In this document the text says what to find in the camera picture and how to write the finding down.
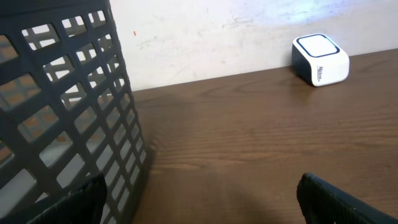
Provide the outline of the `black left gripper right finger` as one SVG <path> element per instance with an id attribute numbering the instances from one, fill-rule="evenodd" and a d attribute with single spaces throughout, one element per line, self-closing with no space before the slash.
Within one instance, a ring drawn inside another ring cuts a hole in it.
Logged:
<path id="1" fill-rule="evenodd" d="M 390 223 L 397 219 L 362 202 L 323 179 L 304 173 L 297 200 L 307 223 Z"/>

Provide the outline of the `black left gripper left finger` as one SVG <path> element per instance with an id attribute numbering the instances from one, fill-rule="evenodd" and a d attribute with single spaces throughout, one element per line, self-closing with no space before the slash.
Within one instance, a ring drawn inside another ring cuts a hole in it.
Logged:
<path id="1" fill-rule="evenodd" d="M 107 194 L 104 175 L 98 174 L 27 223 L 100 223 Z"/>

